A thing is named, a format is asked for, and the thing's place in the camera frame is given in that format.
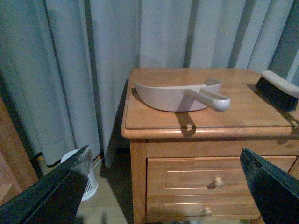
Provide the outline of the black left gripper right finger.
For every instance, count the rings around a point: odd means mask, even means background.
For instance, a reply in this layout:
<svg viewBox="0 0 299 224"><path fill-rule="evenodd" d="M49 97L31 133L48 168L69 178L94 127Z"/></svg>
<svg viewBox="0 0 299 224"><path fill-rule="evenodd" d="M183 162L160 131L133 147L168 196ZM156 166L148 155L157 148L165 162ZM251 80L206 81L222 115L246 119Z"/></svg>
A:
<svg viewBox="0 0 299 224"><path fill-rule="evenodd" d="M299 222L299 181L250 149L240 162L247 186L266 224Z"/></svg>

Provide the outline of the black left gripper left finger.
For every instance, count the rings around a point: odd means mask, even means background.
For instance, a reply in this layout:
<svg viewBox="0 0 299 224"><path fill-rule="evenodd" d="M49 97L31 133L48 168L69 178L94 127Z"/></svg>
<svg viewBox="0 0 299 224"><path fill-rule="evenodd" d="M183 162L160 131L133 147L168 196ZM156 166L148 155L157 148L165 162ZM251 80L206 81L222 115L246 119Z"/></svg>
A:
<svg viewBox="0 0 299 224"><path fill-rule="evenodd" d="M2 224L72 224L92 165L84 146L30 188L0 207Z"/></svg>

